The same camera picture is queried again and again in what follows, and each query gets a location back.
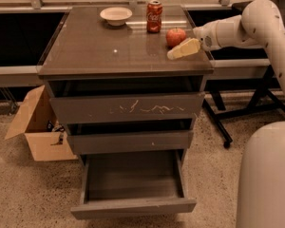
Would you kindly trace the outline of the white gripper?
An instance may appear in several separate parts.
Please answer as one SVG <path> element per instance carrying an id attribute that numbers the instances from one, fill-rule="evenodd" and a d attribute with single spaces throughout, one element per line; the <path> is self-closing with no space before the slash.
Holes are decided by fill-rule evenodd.
<path id="1" fill-rule="evenodd" d="M 217 24 L 218 21 L 206 23 L 201 27 L 193 28 L 195 37 L 188 38 L 181 42 L 179 45 L 173 47 L 167 52 L 169 60 L 179 59 L 181 57 L 196 54 L 201 48 L 205 51 L 212 51 L 219 49 L 217 40 Z"/>

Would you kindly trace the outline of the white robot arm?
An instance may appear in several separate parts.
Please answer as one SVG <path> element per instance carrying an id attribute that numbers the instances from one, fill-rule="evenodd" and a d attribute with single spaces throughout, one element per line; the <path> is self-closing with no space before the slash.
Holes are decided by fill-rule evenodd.
<path id="1" fill-rule="evenodd" d="M 193 29 L 195 37 L 167 52 L 175 60 L 200 50 L 263 48 L 270 65 L 263 76 L 268 90 L 275 77 L 285 97 L 285 27 L 270 0 L 250 2 L 242 14 Z M 237 228 L 285 228 L 285 122 L 270 123 L 247 142 L 240 166 Z"/>

